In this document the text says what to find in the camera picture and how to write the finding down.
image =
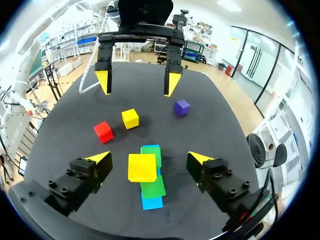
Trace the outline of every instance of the black table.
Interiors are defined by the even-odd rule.
[[[36,138],[25,171],[47,188],[76,157],[112,152],[113,170],[97,194],[91,194],[69,218],[102,232],[131,237],[180,237],[205,240],[222,233],[229,217],[208,194],[201,194],[186,169],[188,151],[229,162],[233,172],[258,189],[252,155],[228,103],[204,74],[184,70],[171,97],[163,94],[165,66],[113,63],[112,94],[100,87],[79,94],[80,78],[58,101]],[[85,87],[97,78],[92,67]],[[173,112],[185,99],[185,117]],[[126,130],[121,112],[136,109],[137,128]],[[93,127],[107,121],[114,139],[101,144]],[[142,145],[160,144],[167,195],[164,208],[143,210],[139,183],[128,181],[128,154]]]

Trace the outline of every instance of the glass door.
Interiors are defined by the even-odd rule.
[[[290,98],[299,78],[298,70],[292,73],[293,65],[294,54],[281,46],[272,76],[265,91],[256,102],[256,106],[264,116],[273,111],[273,103],[278,97],[283,98],[286,95]]]
[[[279,47],[277,42],[263,35],[248,32],[244,50],[235,69],[233,79],[253,102],[263,91],[271,75]]]
[[[223,55],[222,63],[226,66],[231,65],[232,71],[230,76],[232,76],[241,52],[243,51],[243,46],[246,39],[247,30],[231,27],[230,37],[227,42],[227,49]]]

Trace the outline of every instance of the green cube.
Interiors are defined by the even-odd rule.
[[[141,154],[155,154],[155,165],[157,168],[161,168],[162,160],[161,160],[161,149],[158,146],[142,146],[140,148]]]
[[[141,192],[144,199],[152,199],[166,195],[164,180],[161,175],[154,182],[141,182]]]

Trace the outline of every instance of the yellow block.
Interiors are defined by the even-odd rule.
[[[201,155],[199,153],[193,152],[193,151],[189,151],[188,154],[192,154],[192,156],[194,156],[195,159],[198,160],[199,163],[201,163],[201,165],[208,160],[216,160],[216,158],[212,158],[209,156],[205,156],[205,155]]]
[[[134,108],[121,113],[122,121],[126,129],[139,126],[139,116]]]
[[[165,96],[171,97],[171,94],[174,92],[180,78],[181,78],[180,73],[169,73],[169,93],[168,95],[165,95]]]
[[[104,92],[105,95],[109,95],[111,93],[107,93],[108,89],[107,89],[107,86],[108,86],[108,71],[105,70],[105,71],[95,71],[95,75],[96,77],[98,78],[99,80],[99,83],[101,85],[101,88]]]
[[[156,155],[129,154],[128,179],[133,183],[153,183],[156,181]]]
[[[85,159],[86,160],[90,159],[92,161],[95,161],[98,164],[101,161],[101,159],[103,159],[109,153],[110,153],[109,151],[106,151],[106,152],[103,152],[103,153],[100,153],[100,154],[97,154],[97,155],[86,157]]]

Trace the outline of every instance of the purple cube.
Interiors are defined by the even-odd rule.
[[[173,110],[180,117],[186,115],[189,111],[189,108],[190,104],[187,103],[185,100],[176,101],[173,106]]]

